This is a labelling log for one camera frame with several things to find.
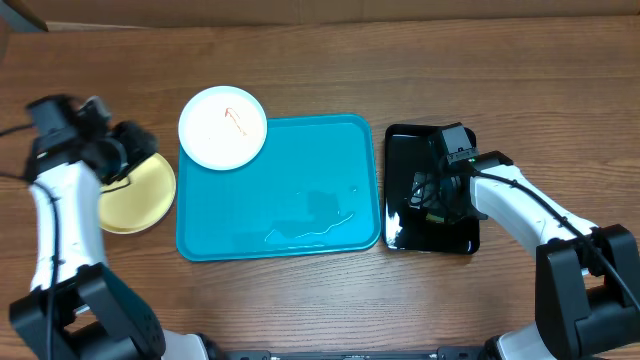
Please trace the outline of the green yellow sponge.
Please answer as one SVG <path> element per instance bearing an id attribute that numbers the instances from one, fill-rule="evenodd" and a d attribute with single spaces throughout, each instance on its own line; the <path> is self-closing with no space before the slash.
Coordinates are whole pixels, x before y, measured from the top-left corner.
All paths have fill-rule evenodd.
<path id="1" fill-rule="evenodd" d="M 434 223 L 446 223 L 447 217 L 443 214 L 428 213 L 425 219 Z"/>

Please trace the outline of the yellow plate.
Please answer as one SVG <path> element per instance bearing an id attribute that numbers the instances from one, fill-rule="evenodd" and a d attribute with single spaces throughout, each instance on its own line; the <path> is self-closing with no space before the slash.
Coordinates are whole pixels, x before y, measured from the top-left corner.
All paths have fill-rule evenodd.
<path id="1" fill-rule="evenodd" d="M 175 173 L 169 162 L 155 153 L 124 180 L 101 188 L 101 228 L 115 234 L 144 231 L 167 214 L 175 195 Z"/>

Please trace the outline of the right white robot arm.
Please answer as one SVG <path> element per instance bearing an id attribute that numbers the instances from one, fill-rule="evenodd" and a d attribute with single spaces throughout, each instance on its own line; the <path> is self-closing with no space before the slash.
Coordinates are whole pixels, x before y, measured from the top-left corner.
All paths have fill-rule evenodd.
<path id="1" fill-rule="evenodd" d="M 534 258 L 535 321 L 487 341 L 484 359 L 592 359 L 639 340 L 639 251 L 620 224 L 574 215 L 499 151 L 445 156 L 407 196 L 433 222 L 491 218 Z"/>

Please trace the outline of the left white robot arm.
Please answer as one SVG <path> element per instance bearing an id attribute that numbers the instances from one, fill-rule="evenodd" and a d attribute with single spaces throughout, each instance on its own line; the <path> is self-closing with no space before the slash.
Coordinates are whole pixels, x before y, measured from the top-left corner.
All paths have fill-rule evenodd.
<path id="1" fill-rule="evenodd" d="M 40 359 L 216 359 L 201 334 L 163 329 L 151 307 L 109 268 L 98 219 L 103 184 L 155 151 L 131 122 L 38 120 L 24 181 L 37 211 L 31 291 L 9 308 L 12 327 Z"/>

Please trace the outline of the white plate with stain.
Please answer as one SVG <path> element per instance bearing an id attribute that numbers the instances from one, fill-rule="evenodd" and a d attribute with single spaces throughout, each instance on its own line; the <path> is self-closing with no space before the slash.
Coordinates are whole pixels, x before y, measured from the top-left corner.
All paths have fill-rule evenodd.
<path id="1" fill-rule="evenodd" d="M 178 123 L 182 150 L 211 170 L 240 168 L 257 156 L 267 137 L 263 106 L 233 86 L 200 91 L 184 106 Z"/>

